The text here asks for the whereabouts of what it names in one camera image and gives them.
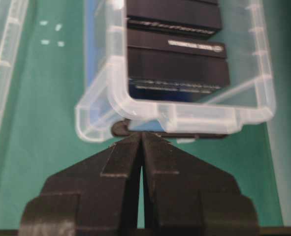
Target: green table surface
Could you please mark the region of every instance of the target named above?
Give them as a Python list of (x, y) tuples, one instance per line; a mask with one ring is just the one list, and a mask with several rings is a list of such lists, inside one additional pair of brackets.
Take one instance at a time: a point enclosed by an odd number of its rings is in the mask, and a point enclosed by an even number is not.
[[(291, 17), (282, 2), (288, 1), (264, 0), (271, 37), (276, 36), (274, 24), (281, 21), (275, 12), (284, 13), (283, 21)], [(47, 177), (118, 140), (90, 144), (75, 133), (74, 106), (83, 93), (84, 81), (82, 7), (79, 0), (30, 0), (0, 132), (0, 229), (19, 227), (25, 204), (39, 194)], [(41, 26), (40, 21), (48, 24)], [(55, 31), (56, 24), (63, 25), (60, 31)], [(286, 35), (291, 28), (279, 30)], [(43, 39), (50, 44), (42, 45)], [(58, 41), (64, 41), (65, 46), (58, 47)], [(279, 39), (271, 41), (276, 80), (290, 80), (291, 64), (279, 58), (279, 50), (286, 51), (287, 45)], [(283, 219), (270, 151), (271, 129), (266, 124), (245, 126), (223, 140), (173, 142), (233, 174), (243, 194), (254, 201), (260, 224), (280, 226)], [(142, 204), (139, 208), (142, 227)]]

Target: teal background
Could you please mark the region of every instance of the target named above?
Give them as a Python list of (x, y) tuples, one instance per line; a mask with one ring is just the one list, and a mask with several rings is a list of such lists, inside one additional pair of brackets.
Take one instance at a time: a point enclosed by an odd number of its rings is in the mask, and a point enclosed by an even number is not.
[[(286, 23), (291, 22), (291, 9), (283, 2), (290, 1), (264, 0), (278, 96), (291, 93), (291, 53), (286, 43), (291, 35), (291, 26)], [(40, 26), (42, 20), (48, 25)], [(56, 32), (59, 23), (63, 28)], [(278, 24), (284, 24), (282, 30)], [(50, 39), (50, 44), (41, 45), (42, 39)], [(60, 40), (65, 41), (65, 47), (57, 47)], [(74, 106), (83, 93), (83, 78), (82, 1), (30, 0), (0, 133), (0, 229), (19, 227), (25, 204), (39, 194), (48, 176), (118, 140), (89, 144), (76, 136)], [(291, 113), (287, 113), (288, 104), (282, 102), (279, 106), (285, 110), (279, 108), (277, 115), (282, 116), (282, 128), (287, 130), (286, 126), (291, 127), (287, 122)], [(269, 144), (269, 135), (275, 140), (281, 135), (276, 132), (278, 122), (276, 118), (268, 126), (245, 126), (224, 140), (182, 145), (173, 142), (232, 173), (243, 194), (254, 201), (260, 224), (280, 226), (283, 219)], [(272, 145), (273, 154), (282, 153), (278, 151), (284, 146), (282, 141)], [(290, 153), (283, 153), (289, 158)], [(142, 214), (140, 205), (139, 227), (144, 225)]]
[(278, 110), (268, 123), (284, 224), (291, 226), (291, 1), (265, 0)]

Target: green mat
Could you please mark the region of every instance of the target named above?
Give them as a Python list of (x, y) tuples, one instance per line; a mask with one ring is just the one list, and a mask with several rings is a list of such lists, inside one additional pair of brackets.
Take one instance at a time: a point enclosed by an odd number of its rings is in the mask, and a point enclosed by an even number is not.
[[(0, 229), (19, 227), (25, 204), (48, 176), (116, 141), (85, 143), (74, 130), (74, 106), (83, 93), (82, 1), (30, 2), (0, 134)], [(282, 225), (266, 124), (224, 140), (175, 145), (233, 174), (262, 226)], [(140, 227), (142, 214), (140, 207)]]

